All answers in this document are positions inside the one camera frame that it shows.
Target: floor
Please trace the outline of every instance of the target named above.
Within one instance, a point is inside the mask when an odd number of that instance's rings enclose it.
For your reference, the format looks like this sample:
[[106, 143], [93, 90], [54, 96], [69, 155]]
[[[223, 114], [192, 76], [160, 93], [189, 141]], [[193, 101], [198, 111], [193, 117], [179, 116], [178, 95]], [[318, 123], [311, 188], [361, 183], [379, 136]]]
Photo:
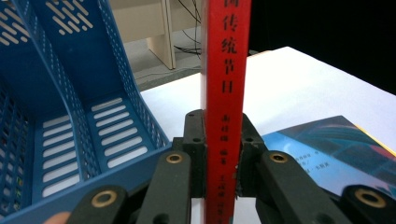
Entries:
[[173, 33], [176, 69], [168, 69], [148, 48], [146, 39], [125, 43], [129, 63], [139, 90], [144, 91], [164, 83], [199, 73], [201, 60], [196, 50], [201, 47], [200, 27]]

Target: blue magazine rack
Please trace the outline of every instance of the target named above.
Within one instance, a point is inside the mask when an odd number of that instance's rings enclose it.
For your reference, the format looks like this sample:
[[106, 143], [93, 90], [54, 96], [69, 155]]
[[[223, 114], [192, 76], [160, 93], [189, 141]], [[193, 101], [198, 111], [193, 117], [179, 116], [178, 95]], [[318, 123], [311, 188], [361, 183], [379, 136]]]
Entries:
[[169, 140], [107, 0], [0, 2], [0, 222], [40, 223], [149, 181]]

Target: book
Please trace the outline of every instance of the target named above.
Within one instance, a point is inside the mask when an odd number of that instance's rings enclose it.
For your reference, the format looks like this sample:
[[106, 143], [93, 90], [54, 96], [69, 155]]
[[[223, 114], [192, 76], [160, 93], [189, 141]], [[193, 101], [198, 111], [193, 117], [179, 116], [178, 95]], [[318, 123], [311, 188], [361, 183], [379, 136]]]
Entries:
[[204, 0], [201, 106], [206, 154], [205, 223], [233, 223], [250, 0]]
[[262, 137], [270, 150], [290, 154], [323, 189], [365, 185], [396, 199], [396, 157], [343, 116], [286, 128]]

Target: screw hole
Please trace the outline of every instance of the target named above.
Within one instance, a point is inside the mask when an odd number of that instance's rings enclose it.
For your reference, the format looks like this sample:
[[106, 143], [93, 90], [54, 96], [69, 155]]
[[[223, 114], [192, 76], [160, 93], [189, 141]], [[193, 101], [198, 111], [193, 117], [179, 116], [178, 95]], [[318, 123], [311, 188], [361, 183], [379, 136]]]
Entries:
[[369, 189], [357, 189], [355, 196], [359, 201], [375, 208], [383, 208], [387, 205], [385, 200], [376, 192]]
[[92, 206], [101, 208], [114, 203], [117, 199], [117, 193], [113, 190], [104, 190], [96, 194], [91, 201]]
[[166, 157], [166, 160], [169, 163], [179, 163], [183, 160], [183, 158], [179, 154], [172, 154]]
[[273, 153], [273, 154], [270, 155], [270, 158], [274, 162], [283, 163], [283, 162], [288, 161], [288, 158], [285, 157], [284, 155], [280, 154], [280, 153]]

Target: white table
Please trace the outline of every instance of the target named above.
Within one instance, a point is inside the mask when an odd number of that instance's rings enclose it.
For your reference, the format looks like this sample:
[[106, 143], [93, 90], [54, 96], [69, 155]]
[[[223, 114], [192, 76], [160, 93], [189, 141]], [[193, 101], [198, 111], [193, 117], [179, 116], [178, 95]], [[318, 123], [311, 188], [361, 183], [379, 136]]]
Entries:
[[[169, 139], [183, 135], [184, 116], [200, 108], [200, 74], [143, 91]], [[396, 149], [396, 96], [295, 49], [247, 59], [244, 113], [261, 135], [316, 119], [343, 115]], [[260, 223], [253, 199], [238, 200], [234, 223]], [[202, 209], [193, 201], [191, 223]]]

